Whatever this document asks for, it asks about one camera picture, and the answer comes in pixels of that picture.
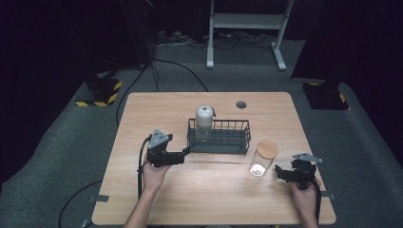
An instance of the wire basket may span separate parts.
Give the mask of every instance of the wire basket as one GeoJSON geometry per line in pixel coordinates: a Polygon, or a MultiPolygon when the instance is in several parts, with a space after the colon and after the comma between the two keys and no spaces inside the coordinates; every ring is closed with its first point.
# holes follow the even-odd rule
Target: wire basket
{"type": "Polygon", "coordinates": [[[191,152],[246,154],[251,141],[249,121],[213,120],[211,134],[206,140],[196,137],[196,120],[189,119],[187,145],[191,152]]]}

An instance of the table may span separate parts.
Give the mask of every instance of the table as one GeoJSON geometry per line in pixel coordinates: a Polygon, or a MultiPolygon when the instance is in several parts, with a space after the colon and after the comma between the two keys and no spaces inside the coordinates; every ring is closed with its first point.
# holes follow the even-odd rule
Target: table
{"type": "Polygon", "coordinates": [[[278,37],[276,42],[271,43],[272,50],[278,62],[278,69],[285,71],[287,69],[282,58],[279,46],[287,27],[288,18],[290,17],[291,8],[294,0],[288,0],[287,7],[283,14],[244,14],[244,13],[215,13],[215,0],[211,0],[210,6],[210,27],[208,33],[207,46],[207,68],[214,67],[214,29],[276,29],[278,37]]]}
{"type": "MultiPolygon", "coordinates": [[[[291,96],[285,92],[132,93],[128,96],[100,189],[107,201],[97,201],[96,224],[123,224],[137,202],[137,163],[141,145],[155,128],[173,134],[168,152],[187,146],[189,118],[199,105],[212,105],[216,119],[249,120],[246,155],[190,153],[166,174],[148,224],[297,224],[292,193],[277,180],[274,164],[290,170],[294,154],[312,153],[291,96]],[[237,108],[243,101],[247,107],[237,108]],[[263,178],[248,165],[259,141],[278,146],[278,156],[263,178]]],[[[317,171],[317,178],[323,180],[317,171]]],[[[322,198],[321,224],[336,221],[329,198],[322,198]]]]}

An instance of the basket tray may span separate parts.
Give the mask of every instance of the basket tray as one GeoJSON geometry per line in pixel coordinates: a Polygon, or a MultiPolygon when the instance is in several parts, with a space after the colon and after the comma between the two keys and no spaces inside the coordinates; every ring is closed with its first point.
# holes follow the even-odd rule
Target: basket tray
{"type": "Polygon", "coordinates": [[[246,154],[251,141],[249,121],[213,120],[207,140],[196,137],[196,120],[189,119],[187,145],[193,153],[246,154]]]}

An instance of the white metal frame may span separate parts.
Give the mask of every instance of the white metal frame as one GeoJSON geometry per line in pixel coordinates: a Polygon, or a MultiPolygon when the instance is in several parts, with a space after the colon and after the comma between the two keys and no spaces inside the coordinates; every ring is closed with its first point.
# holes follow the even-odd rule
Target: white metal frame
{"type": "Polygon", "coordinates": [[[286,70],[284,60],[282,59],[281,52],[279,51],[279,46],[281,44],[285,28],[287,27],[288,18],[290,16],[294,0],[288,0],[284,14],[215,13],[214,4],[215,0],[211,0],[210,28],[207,46],[207,68],[214,67],[214,28],[277,29],[277,40],[276,42],[273,42],[271,46],[278,62],[278,69],[280,71],[286,70]]]}

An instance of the person's right arm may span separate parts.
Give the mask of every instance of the person's right arm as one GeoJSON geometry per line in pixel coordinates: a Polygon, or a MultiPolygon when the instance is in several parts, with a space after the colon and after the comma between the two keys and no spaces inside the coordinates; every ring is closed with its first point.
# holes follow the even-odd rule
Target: person's right arm
{"type": "Polygon", "coordinates": [[[317,228],[317,218],[315,217],[317,204],[317,190],[313,184],[309,183],[308,188],[299,190],[295,182],[289,182],[293,191],[294,205],[297,208],[299,217],[304,228],[317,228]]]}

